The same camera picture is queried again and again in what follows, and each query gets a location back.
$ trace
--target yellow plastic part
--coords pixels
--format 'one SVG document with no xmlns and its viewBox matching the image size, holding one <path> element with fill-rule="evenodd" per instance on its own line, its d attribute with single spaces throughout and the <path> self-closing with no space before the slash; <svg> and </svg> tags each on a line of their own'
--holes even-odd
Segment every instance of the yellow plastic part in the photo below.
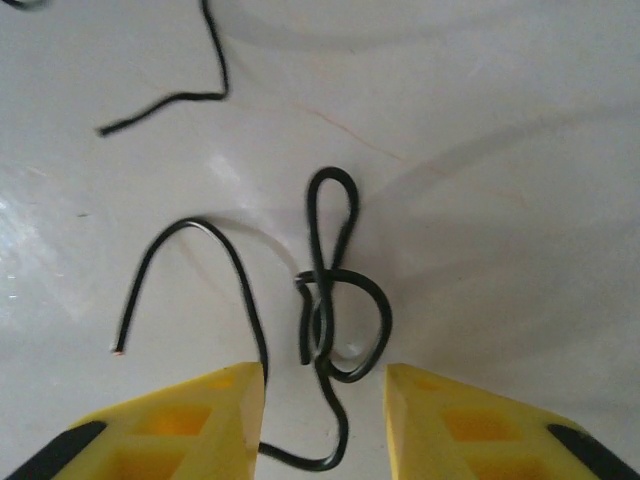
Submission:
<svg viewBox="0 0 640 480">
<path fill-rule="evenodd" d="M 411 367 L 387 367 L 394 480 L 598 480 L 551 435 L 574 422 Z"/>
<path fill-rule="evenodd" d="M 95 412 L 107 428 L 55 480 L 245 480 L 264 409 L 259 363 L 240 363 Z"/>
</svg>

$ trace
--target cable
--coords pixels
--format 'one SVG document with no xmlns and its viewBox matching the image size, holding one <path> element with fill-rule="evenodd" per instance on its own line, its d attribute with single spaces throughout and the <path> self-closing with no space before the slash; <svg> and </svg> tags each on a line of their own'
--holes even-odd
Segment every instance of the cable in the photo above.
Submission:
<svg viewBox="0 0 640 480">
<path fill-rule="evenodd" d="M 33 10 L 39 10 L 40 8 L 45 7 L 50 0 L 33 0 L 31 2 L 21 2 L 19 0 L 2 0 L 5 4 L 10 7 L 15 8 L 16 10 L 21 10 L 23 12 L 30 12 Z"/>
<path fill-rule="evenodd" d="M 3 0 L 3 1 L 13 2 L 15 0 Z M 231 87 L 229 84 L 229 73 L 227 70 L 227 61 L 224 56 L 224 51 L 222 50 L 222 43 L 220 42 L 220 38 L 218 37 L 216 24 L 213 20 L 213 15 L 211 13 L 211 8 L 209 7 L 208 0 L 200 0 L 200 10 L 202 12 L 202 16 L 204 17 L 204 21 L 207 24 L 207 28 L 209 29 L 209 35 L 211 36 L 213 48 L 218 57 L 220 77 L 222 80 L 222 91 L 221 92 L 171 93 L 165 96 L 164 98 L 161 98 L 160 100 L 156 101 L 155 103 L 151 104 L 147 108 L 141 110 L 140 112 L 131 115 L 130 117 L 116 120 L 108 125 L 97 128 L 96 132 L 98 133 L 99 136 L 106 137 L 108 135 L 124 130 L 125 128 L 135 125 L 136 123 L 153 115 L 158 110 L 161 110 L 162 108 L 175 102 L 209 102 L 209 101 L 222 102 L 227 99 L 227 97 L 229 96 L 229 93 L 231 92 Z"/>
<path fill-rule="evenodd" d="M 330 268 L 326 268 L 320 245 L 318 231 L 318 196 L 320 186 L 325 180 L 337 181 L 345 189 L 349 200 L 349 215 L 342 225 L 333 251 Z M 324 458 L 310 459 L 300 457 L 269 443 L 261 442 L 259 452 L 292 467 L 321 472 L 336 467 L 343 459 L 349 439 L 349 420 L 347 413 L 336 396 L 331 379 L 343 383 L 353 383 L 364 377 L 374 367 L 384 351 L 392 328 L 392 313 L 389 301 L 382 289 L 372 280 L 357 272 L 340 268 L 360 209 L 358 189 L 353 179 L 344 170 L 336 167 L 325 167 L 312 177 L 307 188 L 306 215 L 309 227 L 309 246 L 312 269 L 299 273 L 295 285 L 302 296 L 302 313 L 300 316 L 299 353 L 303 365 L 313 362 L 322 395 L 333 411 L 338 423 L 338 439 L 331 454 Z M 118 328 L 117 340 L 113 348 L 115 354 L 124 353 L 125 344 L 142 285 L 151 262 L 162 244 L 174 233 L 184 228 L 197 228 L 210 237 L 218 240 L 226 250 L 238 275 L 240 291 L 244 298 L 245 310 L 258 349 L 258 356 L 263 366 L 265 389 L 269 379 L 269 353 L 258 317 L 256 303 L 246 271 L 233 244 L 212 223 L 200 217 L 178 220 L 164 229 L 145 251 L 138 270 L 134 276 L 125 304 L 124 313 Z M 335 318 L 332 291 L 337 282 L 355 285 L 367 292 L 376 303 L 380 313 L 380 329 L 374 346 L 364 361 L 351 371 L 338 369 L 330 360 L 335 336 Z M 318 295 L 313 298 L 308 285 L 315 283 Z"/>
</svg>

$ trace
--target black wire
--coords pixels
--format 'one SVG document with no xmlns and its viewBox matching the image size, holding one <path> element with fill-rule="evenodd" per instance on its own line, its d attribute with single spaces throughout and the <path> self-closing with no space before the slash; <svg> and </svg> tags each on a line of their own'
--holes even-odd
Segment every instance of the black wire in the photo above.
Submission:
<svg viewBox="0 0 640 480">
<path fill-rule="evenodd" d="M 33 0 L 31 2 L 21 2 L 19 0 L 2 0 L 2 2 L 6 3 L 10 7 L 23 12 L 39 10 L 40 8 L 45 7 L 49 1 L 50 0 Z"/>
<path fill-rule="evenodd" d="M 123 118 L 120 120 L 116 120 L 108 125 L 103 127 L 99 127 L 96 129 L 96 132 L 101 137 L 106 137 L 113 133 L 117 133 L 120 130 L 124 130 L 141 120 L 153 115 L 158 110 L 172 104 L 175 102 L 221 102 L 227 99 L 229 93 L 231 91 L 231 87 L 229 85 L 229 73 L 227 71 L 227 61 L 224 56 L 224 51 L 222 50 L 222 43 L 220 42 L 220 38 L 218 37 L 218 32 L 216 30 L 216 24 L 213 20 L 213 15 L 211 13 L 211 8 L 209 7 L 208 0 L 200 0 L 200 10 L 202 11 L 202 16 L 204 17 L 204 21 L 207 24 L 207 28 L 209 29 L 209 34 L 211 36 L 211 41 L 213 43 L 213 48 L 216 51 L 218 56 L 218 64 L 220 68 L 220 76 L 222 79 L 222 91 L 221 92 L 176 92 L 167 95 L 164 98 L 161 98 L 157 102 L 151 104 L 149 107 L 141 110 L 140 112 L 133 114 L 130 117 Z"/>
<path fill-rule="evenodd" d="M 342 225 L 338 241 L 333 252 L 331 268 L 324 265 L 320 235 L 318 231 L 318 195 L 321 184 L 325 180 L 335 180 L 345 189 L 349 199 L 349 215 Z M 338 440 L 333 452 L 319 459 L 309 459 L 292 454 L 269 443 L 261 442 L 259 452 L 284 462 L 292 467 L 321 472 L 336 467 L 344 457 L 349 439 L 349 420 L 344 407 L 336 396 L 331 379 L 343 383 L 353 383 L 364 377 L 379 360 L 387 345 L 392 328 L 391 306 L 382 289 L 372 280 L 356 272 L 340 268 L 347 250 L 349 239 L 353 233 L 359 213 L 358 189 L 353 179 L 344 170 L 336 167 L 325 167 L 319 170 L 311 179 L 307 189 L 306 214 L 309 226 L 309 245 L 311 250 L 312 269 L 301 272 L 296 276 L 295 284 L 302 296 L 302 313 L 300 318 L 299 351 L 303 365 L 313 361 L 314 370 L 322 394 L 327 404 L 333 411 L 338 423 Z M 240 290 L 244 297 L 245 309 L 249 317 L 249 323 L 253 331 L 254 339 L 258 347 L 258 355 L 263 365 L 265 388 L 269 379 L 269 354 L 265 341 L 262 325 L 258 317 L 257 308 L 249 279 L 240 260 L 240 256 L 229 239 L 209 221 L 199 218 L 185 218 L 173 223 L 163 230 L 147 248 L 138 271 L 134 277 L 125 305 L 124 314 L 118 329 L 118 336 L 114 353 L 123 353 L 131 321 L 135 312 L 140 291 L 144 283 L 147 270 L 155 253 L 162 244 L 174 233 L 184 228 L 194 227 L 222 243 L 236 270 L 240 281 Z M 351 371 L 344 372 L 338 369 L 330 360 L 329 355 L 333 350 L 335 336 L 335 319 L 333 311 L 332 290 L 337 282 L 355 285 L 375 301 L 380 313 L 380 329 L 374 346 L 367 354 L 364 361 Z M 315 283 L 318 290 L 318 298 L 315 300 L 309 290 L 308 284 Z"/>
</svg>

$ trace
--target wire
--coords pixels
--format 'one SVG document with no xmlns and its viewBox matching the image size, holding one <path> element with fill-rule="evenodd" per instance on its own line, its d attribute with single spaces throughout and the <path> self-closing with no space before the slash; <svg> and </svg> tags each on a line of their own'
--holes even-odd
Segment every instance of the wire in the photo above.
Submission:
<svg viewBox="0 0 640 480">
<path fill-rule="evenodd" d="M 30 12 L 33 10 L 39 10 L 40 8 L 45 7 L 50 0 L 33 0 L 31 2 L 21 2 L 19 0 L 2 0 L 5 4 L 10 7 L 15 8 L 16 10 L 21 10 L 23 12 Z"/>
<path fill-rule="evenodd" d="M 320 245 L 318 231 L 318 196 L 320 186 L 325 180 L 337 181 L 345 189 L 349 201 L 349 215 L 344 221 L 338 240 L 333 251 L 330 268 L 326 268 Z M 375 366 L 382 355 L 392 328 L 392 313 L 389 301 L 382 289 L 372 280 L 357 272 L 341 268 L 342 261 L 360 210 L 358 189 L 347 172 L 337 167 L 325 167 L 319 170 L 311 179 L 307 188 L 306 215 L 309 227 L 309 246 L 311 250 L 311 265 L 309 271 L 299 273 L 295 278 L 295 285 L 302 296 L 302 313 L 300 316 L 299 353 L 303 365 L 313 362 L 322 395 L 333 411 L 338 423 L 338 439 L 333 452 L 324 458 L 310 459 L 300 457 L 269 443 L 261 442 L 259 452 L 292 467 L 321 472 L 336 467 L 343 459 L 349 439 L 349 420 L 347 413 L 333 390 L 331 379 L 343 383 L 353 383 L 364 377 Z M 138 270 L 134 276 L 125 304 L 124 313 L 118 328 L 117 340 L 113 348 L 116 354 L 122 354 L 136 304 L 151 262 L 162 244 L 173 234 L 184 228 L 197 228 L 210 237 L 218 240 L 226 250 L 240 282 L 240 291 L 244 298 L 245 309 L 249 324 L 258 349 L 258 356 L 263 366 L 264 384 L 267 387 L 269 379 L 269 353 L 262 329 L 251 284 L 246 271 L 233 244 L 212 223 L 200 217 L 178 220 L 164 229 L 145 251 Z M 335 318 L 333 309 L 332 290 L 336 283 L 344 282 L 355 285 L 367 292 L 376 303 L 380 313 L 380 329 L 374 346 L 366 355 L 364 361 L 351 371 L 338 369 L 330 360 L 335 337 Z M 315 283 L 317 298 L 314 299 L 308 285 Z"/>
<path fill-rule="evenodd" d="M 116 120 L 108 125 L 103 127 L 99 127 L 96 129 L 96 132 L 101 137 L 106 137 L 117 133 L 121 130 L 124 130 L 136 123 L 150 117 L 154 113 L 163 109 L 164 107 L 171 105 L 175 102 L 222 102 L 227 99 L 231 92 L 231 87 L 229 84 L 229 73 L 227 70 L 227 61 L 224 56 L 224 51 L 222 49 L 222 43 L 220 42 L 220 38 L 218 37 L 218 32 L 216 29 L 215 21 L 213 20 L 213 15 L 211 13 L 211 8 L 209 7 L 208 0 L 200 0 L 200 10 L 202 12 L 202 16 L 204 17 L 204 21 L 207 24 L 207 28 L 209 30 L 209 35 L 211 36 L 211 41 L 213 43 L 213 48 L 218 57 L 218 64 L 220 68 L 220 77 L 222 80 L 222 91 L 221 92 L 175 92 L 171 93 L 155 103 L 151 104 L 147 108 L 141 110 L 138 113 L 131 115 L 130 117 L 123 118 L 120 120 Z"/>
</svg>

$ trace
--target white surface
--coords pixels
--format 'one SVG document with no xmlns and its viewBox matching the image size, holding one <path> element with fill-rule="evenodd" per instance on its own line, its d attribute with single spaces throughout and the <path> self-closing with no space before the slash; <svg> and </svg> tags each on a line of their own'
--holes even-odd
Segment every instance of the white surface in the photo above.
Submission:
<svg viewBox="0 0 640 480">
<path fill-rule="evenodd" d="M 94 409 L 255 358 L 231 267 L 194 232 L 155 262 L 128 355 L 108 353 L 141 252 L 186 214 L 266 234 L 223 223 L 273 358 L 263 438 L 328 453 L 291 283 L 327 164 L 365 203 L 347 266 L 393 302 L 382 364 L 568 415 L 640 469 L 640 3 L 214 3 L 231 100 L 109 139 L 93 128 L 215 87 L 197 2 L 0 5 L 0 474 Z M 325 190 L 332 239 L 342 197 Z M 373 307 L 339 293 L 338 342 L 363 345 Z M 338 386 L 351 443 L 322 478 L 390 478 L 381 369 Z"/>
</svg>

